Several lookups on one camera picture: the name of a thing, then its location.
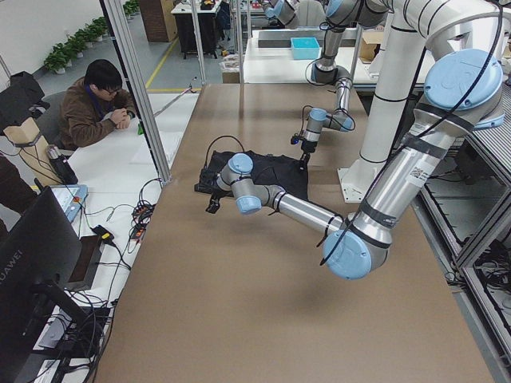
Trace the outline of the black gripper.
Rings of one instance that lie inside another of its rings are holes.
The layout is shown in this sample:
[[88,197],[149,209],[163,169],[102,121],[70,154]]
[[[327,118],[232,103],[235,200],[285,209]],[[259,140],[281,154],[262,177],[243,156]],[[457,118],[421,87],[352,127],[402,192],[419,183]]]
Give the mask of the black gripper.
[[314,153],[316,150],[316,142],[310,140],[302,140],[301,149],[303,154],[299,159],[299,170],[301,172],[305,172],[307,170],[310,154]]
[[220,209],[220,200],[224,197],[231,196],[231,191],[225,191],[219,188],[213,188],[211,198],[205,211],[210,214],[216,214]]

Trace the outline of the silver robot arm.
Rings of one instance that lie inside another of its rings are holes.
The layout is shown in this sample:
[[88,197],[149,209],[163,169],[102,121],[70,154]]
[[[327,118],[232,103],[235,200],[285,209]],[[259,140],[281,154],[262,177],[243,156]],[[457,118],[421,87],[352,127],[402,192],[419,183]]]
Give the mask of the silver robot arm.
[[363,278],[386,261],[393,229],[454,141],[503,121],[502,75],[499,60],[481,49],[437,58],[426,74],[414,123],[396,152],[390,151],[390,134],[377,134],[374,126],[378,118],[389,126],[390,108],[374,101],[359,158],[341,180],[343,190],[358,198],[357,210],[348,216],[277,184],[256,183],[253,160],[244,153],[232,155],[216,175],[208,212],[215,213],[227,195],[242,215],[270,207],[323,232],[322,262],[332,273],[348,280]]
[[330,1],[325,10],[326,19],[321,29],[325,31],[324,43],[319,59],[313,62],[311,80],[321,85],[333,85],[336,106],[329,113],[313,108],[308,115],[307,127],[292,137],[293,144],[301,143],[303,154],[299,160],[300,169],[307,168],[310,155],[315,152],[320,134],[324,128],[340,132],[355,129],[355,121],[348,113],[353,76],[342,66],[335,64],[343,32],[353,23],[364,28],[374,28],[388,12],[388,8],[375,1]]

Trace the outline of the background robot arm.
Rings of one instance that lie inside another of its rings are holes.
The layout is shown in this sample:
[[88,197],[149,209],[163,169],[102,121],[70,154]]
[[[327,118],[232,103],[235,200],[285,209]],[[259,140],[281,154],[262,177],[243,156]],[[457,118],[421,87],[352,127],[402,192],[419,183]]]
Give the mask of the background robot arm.
[[261,6],[269,18],[277,18],[287,29],[299,26],[300,1],[295,0],[267,0]]

